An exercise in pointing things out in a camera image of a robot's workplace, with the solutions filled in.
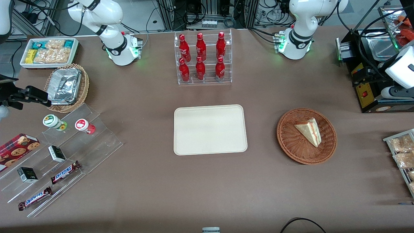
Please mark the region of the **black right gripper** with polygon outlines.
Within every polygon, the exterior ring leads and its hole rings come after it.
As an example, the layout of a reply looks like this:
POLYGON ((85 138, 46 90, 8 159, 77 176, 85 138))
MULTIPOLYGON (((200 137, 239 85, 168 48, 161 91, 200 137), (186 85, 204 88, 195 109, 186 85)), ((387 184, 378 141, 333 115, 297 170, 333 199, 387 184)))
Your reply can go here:
POLYGON ((27 96, 25 95, 26 90, 15 86, 15 82, 18 78, 12 78, 5 75, 0 76, 0 101, 1 105, 5 107, 12 107, 17 110, 23 109, 23 102, 31 102, 41 104, 46 107, 51 107, 51 102, 48 100, 48 94, 34 86, 27 87, 27 96))

